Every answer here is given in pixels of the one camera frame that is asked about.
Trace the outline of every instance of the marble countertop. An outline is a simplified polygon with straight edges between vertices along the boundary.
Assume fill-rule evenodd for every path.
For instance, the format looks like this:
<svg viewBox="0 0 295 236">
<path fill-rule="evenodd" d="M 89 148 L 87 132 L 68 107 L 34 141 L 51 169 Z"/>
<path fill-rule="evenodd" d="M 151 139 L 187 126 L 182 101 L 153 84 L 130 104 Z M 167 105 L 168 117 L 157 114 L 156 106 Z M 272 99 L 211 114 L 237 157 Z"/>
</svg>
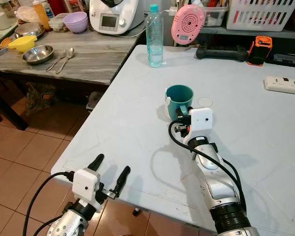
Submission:
<svg viewBox="0 0 295 236">
<path fill-rule="evenodd" d="M 136 35 L 143 29 L 144 23 L 141 23 L 130 30 L 127 36 Z M 80 34 L 73 34 L 70 31 L 46 32 L 35 45 L 52 46 L 54 48 L 52 59 L 43 64 L 29 65 L 22 61 L 22 53 L 11 50 L 0 56 L 0 72 L 109 85 L 139 37 L 139 35 L 132 38 L 117 37 L 100 34 L 90 29 Z M 65 59 L 58 62 L 51 71 L 46 72 L 62 51 L 70 47 L 75 49 L 75 57 L 70 59 L 62 72 L 55 73 Z"/>
</svg>

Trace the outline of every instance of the electric cord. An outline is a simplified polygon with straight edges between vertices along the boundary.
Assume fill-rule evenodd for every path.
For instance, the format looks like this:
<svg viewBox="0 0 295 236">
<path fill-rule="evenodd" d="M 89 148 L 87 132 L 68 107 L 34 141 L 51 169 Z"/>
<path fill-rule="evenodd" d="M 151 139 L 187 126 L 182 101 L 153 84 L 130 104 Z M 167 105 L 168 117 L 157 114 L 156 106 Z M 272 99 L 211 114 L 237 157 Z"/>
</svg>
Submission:
<svg viewBox="0 0 295 236">
<path fill-rule="evenodd" d="M 168 134 L 169 136 L 171 137 L 171 139 L 176 143 L 178 144 L 179 146 L 185 148 L 185 149 L 188 149 L 190 151 L 193 151 L 194 153 L 200 155 L 200 156 L 203 156 L 204 158 L 208 159 L 209 161 L 213 162 L 215 165 L 217 165 L 219 168 L 221 168 L 231 179 L 232 181 L 235 183 L 238 191 L 239 191 L 239 198 L 240 198 L 240 202 L 241 202 L 241 205 L 242 205 L 242 208 L 245 212 L 247 212 L 247 208 L 246 208 L 246 201 L 245 201 L 245 196 L 244 196 L 244 193 L 242 191 L 242 188 L 241 188 L 241 184 L 240 184 L 240 180 L 239 180 L 239 175 L 238 175 L 238 172 L 235 171 L 235 167 L 229 163 L 228 161 L 226 162 L 227 164 L 229 163 L 230 164 L 230 167 L 233 169 L 233 171 L 235 172 L 235 175 L 236 177 L 238 178 L 238 180 L 232 175 L 232 173 L 227 170 L 224 166 L 222 166 L 219 162 L 217 162 L 216 160 L 214 160 L 213 158 L 211 158 L 210 156 L 206 155 L 205 153 L 203 152 L 200 152 L 194 148 L 191 148 L 189 147 L 188 145 L 185 145 L 181 142 L 179 142 L 172 134 L 172 126 L 173 124 L 175 123 L 178 123 L 178 120 L 174 120 L 172 121 L 170 124 L 169 124 L 169 127 L 168 127 Z"/>
<path fill-rule="evenodd" d="M 225 164 L 227 164 L 229 167 L 232 168 L 232 170 L 233 170 L 234 173 L 235 173 L 235 176 L 236 176 L 236 179 L 237 179 L 237 181 L 238 181 L 238 184 L 239 184 L 240 187 L 241 187 L 240 177 L 239 177 L 239 174 L 238 174 L 238 172 L 237 172 L 235 166 L 233 166 L 230 162 L 228 162 L 228 161 L 225 160 L 224 158 L 222 158 L 222 159 L 223 159 L 223 161 L 225 162 Z"/>
<path fill-rule="evenodd" d="M 62 215 L 55 217 L 54 219 L 51 219 L 49 221 L 47 221 L 46 223 L 42 224 L 37 230 L 36 232 L 33 234 L 33 236 L 37 236 L 39 234 L 39 232 L 44 229 L 47 225 L 49 225 L 50 223 L 53 223 L 56 220 L 59 220 L 62 217 Z"/>
<path fill-rule="evenodd" d="M 169 12 L 169 10 L 163 10 L 163 11 L 161 11 L 159 14 L 161 14 L 161 13 L 163 13 L 163 12 Z M 141 33 L 143 33 L 144 31 L 146 31 L 146 28 L 144 28 L 140 33 L 138 33 L 138 34 L 136 34 L 136 35 L 133 35 L 133 36 L 122 36 L 122 35 L 115 35 L 116 37 L 122 37 L 122 38 L 133 38 L 133 37 L 135 37 L 135 36 L 138 36 L 138 35 L 140 35 Z"/>
<path fill-rule="evenodd" d="M 26 233 L 27 233 L 27 228 L 28 228 L 28 223 L 29 223 L 29 218 L 30 218 L 30 210 L 34 204 L 34 201 L 35 199 L 37 198 L 39 192 L 42 190 L 42 188 L 46 185 L 46 183 L 51 180 L 53 177 L 55 176 L 68 176 L 68 175 L 71 175 L 71 173 L 69 172 L 58 172 L 58 173 L 55 173 L 51 176 L 49 176 L 39 187 L 39 189 L 36 191 L 36 193 L 34 194 L 32 200 L 30 201 L 30 204 L 29 204 L 29 208 L 26 212 L 26 216 L 25 216 L 25 221 L 24 221 L 24 226 L 23 226 L 23 236 L 26 236 Z"/>
</svg>

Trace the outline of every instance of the yellow funnel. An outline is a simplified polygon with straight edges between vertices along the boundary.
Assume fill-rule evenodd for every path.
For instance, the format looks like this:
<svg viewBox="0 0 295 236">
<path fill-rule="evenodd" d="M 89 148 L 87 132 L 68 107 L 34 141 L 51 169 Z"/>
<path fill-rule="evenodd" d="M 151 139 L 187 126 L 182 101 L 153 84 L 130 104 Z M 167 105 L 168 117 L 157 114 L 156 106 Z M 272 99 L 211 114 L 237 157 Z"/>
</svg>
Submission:
<svg viewBox="0 0 295 236">
<path fill-rule="evenodd" d="M 19 52 L 26 52 L 27 50 L 35 47 L 34 41 L 37 40 L 37 37 L 35 35 L 31 36 L 23 36 L 18 39 L 15 39 L 13 42 L 9 43 L 9 48 L 13 49 L 15 48 Z"/>
</svg>

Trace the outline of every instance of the orange bottle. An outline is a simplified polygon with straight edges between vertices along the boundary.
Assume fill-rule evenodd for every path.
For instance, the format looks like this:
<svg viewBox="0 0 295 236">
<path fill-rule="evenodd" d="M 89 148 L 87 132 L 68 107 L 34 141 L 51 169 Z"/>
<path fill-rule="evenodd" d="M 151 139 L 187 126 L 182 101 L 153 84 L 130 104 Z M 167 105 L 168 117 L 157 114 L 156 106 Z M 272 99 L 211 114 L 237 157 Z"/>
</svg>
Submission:
<svg viewBox="0 0 295 236">
<path fill-rule="evenodd" d="M 46 15 L 46 11 L 39 0 L 33 1 L 34 10 L 36 11 L 41 24 L 44 26 L 46 32 L 52 31 L 53 29 L 49 25 L 49 18 Z"/>
</svg>

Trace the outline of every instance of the purple bowl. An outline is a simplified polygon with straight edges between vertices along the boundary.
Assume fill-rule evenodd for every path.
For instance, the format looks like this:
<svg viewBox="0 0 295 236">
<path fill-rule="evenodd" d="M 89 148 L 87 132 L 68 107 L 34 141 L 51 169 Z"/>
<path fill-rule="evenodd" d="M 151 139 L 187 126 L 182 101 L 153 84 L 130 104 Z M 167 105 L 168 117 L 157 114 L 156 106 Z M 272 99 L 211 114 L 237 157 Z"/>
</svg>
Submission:
<svg viewBox="0 0 295 236">
<path fill-rule="evenodd" d="M 85 22 L 85 21 L 88 21 L 88 18 L 86 17 L 84 20 L 81 20 L 81 21 L 79 21 L 79 22 L 75 22 L 75 23 L 65 23 L 66 25 L 69 25 L 69 26 L 76 26 L 76 25 L 78 25 L 78 24 L 80 24 L 80 23 L 83 23 L 83 22 Z"/>
<path fill-rule="evenodd" d="M 67 28 L 71 32 L 73 32 L 73 33 L 82 33 L 87 29 L 88 23 L 89 23 L 88 20 L 86 20 L 86 21 L 78 22 L 75 25 L 67 25 L 66 23 L 64 23 L 64 24 L 65 24 L 65 26 L 67 26 Z"/>
<path fill-rule="evenodd" d="M 78 11 L 65 16 L 63 22 L 65 24 L 74 24 L 85 20 L 85 18 L 87 19 L 88 15 L 83 11 Z"/>
</svg>

